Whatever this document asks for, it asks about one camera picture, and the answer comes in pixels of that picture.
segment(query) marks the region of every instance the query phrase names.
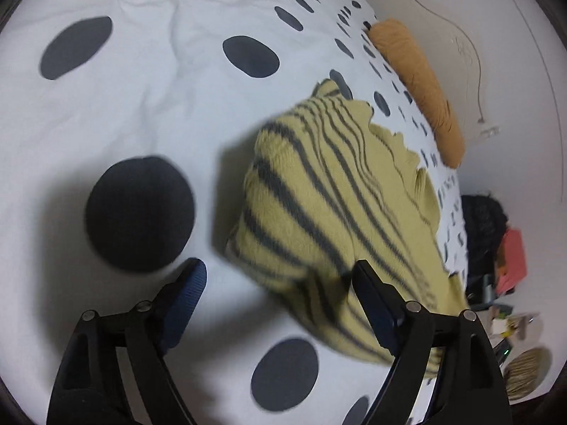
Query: metal screw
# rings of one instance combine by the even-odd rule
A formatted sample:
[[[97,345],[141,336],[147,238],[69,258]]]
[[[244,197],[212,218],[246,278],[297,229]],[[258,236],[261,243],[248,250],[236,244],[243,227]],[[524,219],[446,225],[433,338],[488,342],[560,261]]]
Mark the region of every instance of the metal screw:
[[[96,316],[96,313],[95,313],[94,310],[87,310],[86,312],[83,313],[83,316],[81,318],[83,318],[83,321],[90,321],[95,316]]]
[[[136,305],[136,310],[140,313],[144,313],[149,309],[151,309],[151,302],[149,300],[142,300]]]
[[[421,311],[421,304],[415,300],[410,300],[406,303],[405,307],[412,313],[419,313]]]
[[[476,313],[472,310],[465,310],[463,312],[463,316],[469,321],[476,321]]]

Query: orange pillow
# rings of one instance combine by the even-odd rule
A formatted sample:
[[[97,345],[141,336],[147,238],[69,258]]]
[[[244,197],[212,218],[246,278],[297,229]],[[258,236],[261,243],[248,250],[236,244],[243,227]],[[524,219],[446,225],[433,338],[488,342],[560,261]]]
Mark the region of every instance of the orange pillow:
[[[435,73],[408,28],[396,19],[388,19],[372,25],[368,38],[396,71],[429,122],[443,162],[457,168],[463,160],[464,137]]]

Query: mattress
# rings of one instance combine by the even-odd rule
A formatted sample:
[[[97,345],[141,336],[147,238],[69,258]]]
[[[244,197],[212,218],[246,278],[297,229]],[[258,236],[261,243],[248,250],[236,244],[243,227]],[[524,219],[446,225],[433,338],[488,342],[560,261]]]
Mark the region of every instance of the mattress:
[[[447,274],[466,280],[456,173],[366,39],[374,22],[365,0],[22,1],[0,34],[0,376],[33,421],[45,421],[83,311],[127,311],[199,257],[205,292],[165,357],[198,423],[359,423],[388,367],[319,343],[223,249],[257,130],[331,77],[420,155],[439,198]],[[163,263],[125,272],[95,252],[86,205],[109,168],[135,183],[148,162],[175,174],[164,190],[194,226]],[[194,213],[183,209],[191,199]],[[432,388],[424,382],[415,421]]]

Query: polka dot bedsheet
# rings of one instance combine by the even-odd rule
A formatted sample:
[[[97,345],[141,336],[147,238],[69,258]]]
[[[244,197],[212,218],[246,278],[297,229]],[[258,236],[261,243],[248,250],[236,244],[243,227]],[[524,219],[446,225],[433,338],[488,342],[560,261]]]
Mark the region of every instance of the polka dot bedsheet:
[[[83,311],[126,311],[199,257],[205,292],[165,358],[198,423],[360,422],[388,368],[320,344],[223,248],[257,130],[330,77],[420,155],[447,272],[466,278],[456,173],[366,38],[374,22],[364,0],[23,0],[0,34],[0,375],[32,420]],[[143,217],[97,222],[148,174],[153,239]]]

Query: yellow fabric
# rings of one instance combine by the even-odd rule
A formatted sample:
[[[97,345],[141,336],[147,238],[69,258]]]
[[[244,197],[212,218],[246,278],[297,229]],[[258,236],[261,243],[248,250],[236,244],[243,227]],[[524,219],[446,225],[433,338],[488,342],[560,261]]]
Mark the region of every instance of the yellow fabric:
[[[396,19],[372,25],[368,38],[396,71],[435,134],[443,162],[457,168],[465,152],[464,137],[425,54],[408,28]]]
[[[457,315],[466,302],[443,269],[439,207],[419,157],[371,116],[325,80],[263,126],[228,249],[329,346],[388,363],[350,285],[357,260],[430,311]]]

